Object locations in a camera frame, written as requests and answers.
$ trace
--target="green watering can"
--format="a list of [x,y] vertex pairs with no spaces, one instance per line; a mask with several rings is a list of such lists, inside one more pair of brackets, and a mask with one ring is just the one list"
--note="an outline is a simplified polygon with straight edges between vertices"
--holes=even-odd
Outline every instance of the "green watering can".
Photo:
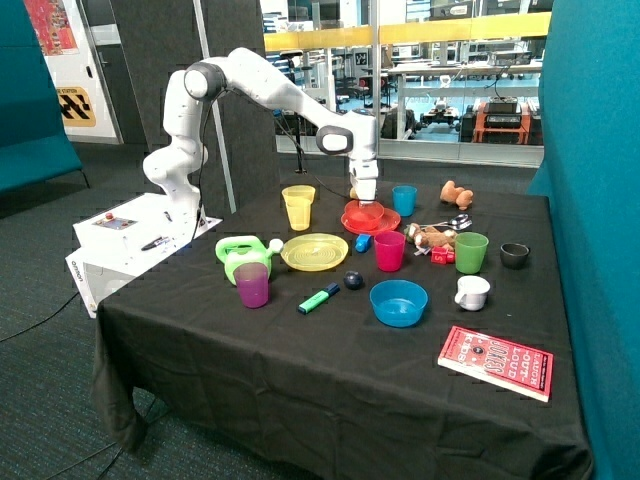
[[269,275],[271,275],[271,257],[274,253],[280,253],[284,243],[274,238],[269,242],[269,248],[265,248],[258,237],[244,235],[240,237],[228,237],[216,243],[216,256],[224,263],[224,272],[232,284],[236,284],[233,272],[244,263],[264,263]]

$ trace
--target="black tablecloth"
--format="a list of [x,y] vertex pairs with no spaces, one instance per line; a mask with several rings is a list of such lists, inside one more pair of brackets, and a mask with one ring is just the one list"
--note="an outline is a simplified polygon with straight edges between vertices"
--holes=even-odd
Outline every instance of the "black tablecloth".
[[[332,184],[347,191],[343,181]],[[391,187],[379,182],[391,206]],[[271,299],[243,307],[216,259],[217,240],[256,235],[265,245],[333,233],[350,245],[340,215],[348,200],[319,187],[311,228],[288,228],[280,190],[225,219],[99,307],[93,398],[110,434],[129,450],[145,424],[131,392],[153,392],[181,417],[217,428],[271,460],[327,479],[588,478],[592,456],[583,428],[548,204],[544,197],[476,192],[473,231],[490,244],[480,275],[492,290],[479,312],[453,302],[460,274],[415,256],[402,269],[377,269],[373,249],[326,272],[300,272],[273,257]],[[411,221],[455,216],[439,191],[420,188]],[[503,242],[531,247],[523,270],[499,260]],[[305,298],[347,270],[365,288],[342,288],[308,315]],[[430,302],[412,328],[376,320],[369,291],[401,278],[422,285]],[[555,355],[549,403],[437,365],[453,325],[548,350]]]

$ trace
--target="green highlighter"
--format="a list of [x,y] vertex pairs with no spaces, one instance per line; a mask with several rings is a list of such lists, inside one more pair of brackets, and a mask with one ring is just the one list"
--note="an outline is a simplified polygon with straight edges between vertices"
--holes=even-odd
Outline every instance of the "green highlighter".
[[298,311],[303,314],[309,313],[311,310],[316,308],[321,303],[327,301],[329,297],[334,296],[336,293],[340,291],[340,286],[337,283],[330,283],[327,288],[323,288],[318,293],[316,293],[309,300],[298,305]]

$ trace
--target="red book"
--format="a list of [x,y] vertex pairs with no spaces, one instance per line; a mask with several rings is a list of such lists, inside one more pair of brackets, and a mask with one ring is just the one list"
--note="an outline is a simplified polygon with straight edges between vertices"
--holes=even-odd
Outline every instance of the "red book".
[[478,380],[549,401],[553,354],[482,333],[453,327],[438,365]]

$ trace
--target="pink cup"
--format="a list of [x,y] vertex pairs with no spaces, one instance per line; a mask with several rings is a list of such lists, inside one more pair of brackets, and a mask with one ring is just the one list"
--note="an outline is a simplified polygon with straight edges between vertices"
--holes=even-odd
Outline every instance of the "pink cup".
[[406,237],[400,232],[382,232],[377,234],[373,243],[376,250],[376,262],[383,272],[400,270]]
[[269,301],[269,271],[264,263],[243,263],[233,271],[242,303],[259,308]]

